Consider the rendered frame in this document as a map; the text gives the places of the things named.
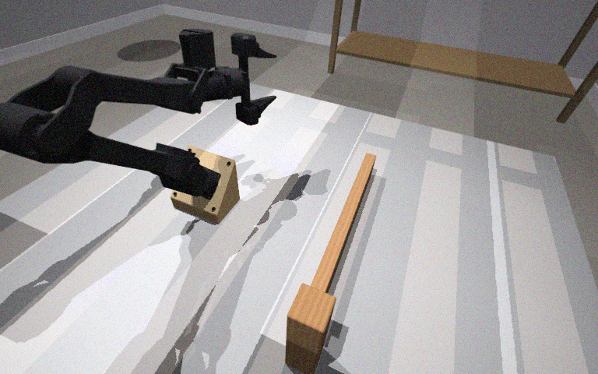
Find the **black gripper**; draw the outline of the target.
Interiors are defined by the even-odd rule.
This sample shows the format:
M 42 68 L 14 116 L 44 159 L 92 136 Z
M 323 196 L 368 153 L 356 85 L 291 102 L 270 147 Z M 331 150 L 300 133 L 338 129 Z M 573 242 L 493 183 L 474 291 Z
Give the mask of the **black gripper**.
M 241 102 L 235 104 L 236 118 L 246 125 L 256 125 L 259 123 L 261 113 L 276 99 L 276 96 L 250 100 L 248 58 L 277 58 L 277 56 L 263 51 L 253 34 L 233 33 L 231 47 L 232 54 L 238 55 L 239 69 L 213 70 L 219 75 L 223 86 L 221 99 L 230 100 L 241 96 Z

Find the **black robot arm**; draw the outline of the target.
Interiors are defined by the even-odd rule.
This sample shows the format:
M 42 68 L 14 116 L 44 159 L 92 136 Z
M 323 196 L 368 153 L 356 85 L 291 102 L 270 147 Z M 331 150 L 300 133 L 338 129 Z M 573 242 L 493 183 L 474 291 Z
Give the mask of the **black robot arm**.
M 183 62 L 172 62 L 164 77 L 138 79 L 65 66 L 21 90 L 0 103 L 0 150 L 42 164 L 96 161 L 148 171 L 160 176 L 165 188 L 212 199 L 221 174 L 200 165 L 196 153 L 161 143 L 147 150 L 88 130 L 102 101 L 201 114 L 203 102 L 221 99 L 220 77 L 209 70 L 230 67 L 216 66 L 213 31 L 183 29 L 179 41 Z

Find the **brown wooden post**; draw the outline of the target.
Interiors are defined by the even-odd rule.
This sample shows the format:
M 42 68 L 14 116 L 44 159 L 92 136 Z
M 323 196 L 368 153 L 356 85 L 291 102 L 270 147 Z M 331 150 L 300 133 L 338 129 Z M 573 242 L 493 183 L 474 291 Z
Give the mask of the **brown wooden post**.
M 287 313 L 286 365 L 315 374 L 335 303 L 335 296 L 301 284 Z

